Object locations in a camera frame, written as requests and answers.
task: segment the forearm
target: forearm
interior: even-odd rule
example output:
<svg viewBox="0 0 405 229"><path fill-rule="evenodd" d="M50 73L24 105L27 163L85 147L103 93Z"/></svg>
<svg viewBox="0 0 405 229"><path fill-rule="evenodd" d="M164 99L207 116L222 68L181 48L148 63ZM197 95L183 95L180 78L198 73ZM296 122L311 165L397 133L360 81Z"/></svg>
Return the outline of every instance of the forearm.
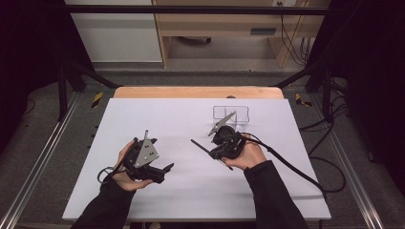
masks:
<svg viewBox="0 0 405 229"><path fill-rule="evenodd" d="M123 190L110 179L101 185L100 193L94 198L72 228L119 228L128 217L134 192Z"/></svg>
<svg viewBox="0 0 405 229"><path fill-rule="evenodd" d="M262 228L308 228L272 161L245 169L256 208L256 225Z"/></svg>

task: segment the white tabletop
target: white tabletop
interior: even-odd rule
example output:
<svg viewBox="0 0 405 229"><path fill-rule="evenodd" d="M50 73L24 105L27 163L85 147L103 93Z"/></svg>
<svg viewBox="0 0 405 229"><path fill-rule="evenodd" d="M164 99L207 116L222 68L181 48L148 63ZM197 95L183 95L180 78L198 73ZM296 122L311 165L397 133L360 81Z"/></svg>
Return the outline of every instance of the white tabletop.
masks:
<svg viewBox="0 0 405 229"><path fill-rule="evenodd" d="M243 131L259 137L292 165L316 180L292 111L285 99L112 98L98 127L64 219L77 219L98 194L97 173L114 166L117 154L132 138L157 138L160 158L151 166L174 162L162 184L138 190L129 220L201 221L255 219L253 196L243 172L230 171L194 145L211 150L213 107L244 106L249 122ZM330 219L321 192L270 153L288 191L307 220Z"/></svg>

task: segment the hand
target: hand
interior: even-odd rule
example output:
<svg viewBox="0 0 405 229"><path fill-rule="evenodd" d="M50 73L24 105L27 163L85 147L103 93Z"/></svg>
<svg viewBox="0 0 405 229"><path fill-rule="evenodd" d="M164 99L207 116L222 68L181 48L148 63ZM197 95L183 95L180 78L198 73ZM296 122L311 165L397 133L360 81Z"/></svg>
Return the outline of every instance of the hand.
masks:
<svg viewBox="0 0 405 229"><path fill-rule="evenodd" d="M237 158L221 158L221 161L223 161L227 166L234 166L240 168L241 170L245 170L246 168L253 168L255 165L260 164L266 160L267 159L263 154L260 146L257 143L251 141L246 142L241 154Z"/></svg>
<svg viewBox="0 0 405 229"><path fill-rule="evenodd" d="M118 166L119 162L122 160L122 158L125 156L126 152L131 148L132 144L134 144L134 140L129 142L120 152L119 152L119 157L118 161L115 167ZM137 189L142 189L149 184L153 183L152 179L145 179L142 181L134 181L128 177L128 175L123 172L123 173L117 173L113 175L113 179L116 181L116 183L125 191L128 192L133 192Z"/></svg>

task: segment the person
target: person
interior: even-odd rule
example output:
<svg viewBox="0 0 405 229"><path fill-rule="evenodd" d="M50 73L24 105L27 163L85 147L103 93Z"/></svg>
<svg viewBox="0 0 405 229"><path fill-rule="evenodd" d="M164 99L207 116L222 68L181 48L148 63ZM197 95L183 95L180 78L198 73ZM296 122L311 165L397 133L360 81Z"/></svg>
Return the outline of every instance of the person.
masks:
<svg viewBox="0 0 405 229"><path fill-rule="evenodd" d="M119 152L118 162L133 143L131 141ZM253 192L257 229L308 228L274 164L266 159L258 144L248 141L237 158L223 157L222 161L244 171ZM150 179L132 180L126 173L115 174L110 182L101 185L98 196L89 203L72 228L121 229L135 192L152 182Z"/></svg>

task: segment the horizontal black bar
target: horizontal black bar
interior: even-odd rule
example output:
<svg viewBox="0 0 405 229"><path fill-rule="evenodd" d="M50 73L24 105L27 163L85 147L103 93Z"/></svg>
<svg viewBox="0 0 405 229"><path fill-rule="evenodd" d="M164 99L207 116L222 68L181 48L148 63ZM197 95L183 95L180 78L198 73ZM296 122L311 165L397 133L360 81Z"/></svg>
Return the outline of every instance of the horizontal black bar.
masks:
<svg viewBox="0 0 405 229"><path fill-rule="evenodd" d="M217 7L217 6L117 6L117 5L45 5L46 9L67 10L71 13L190 13L190 14L269 14L269 15L328 15L348 12L329 8L290 7Z"/></svg>

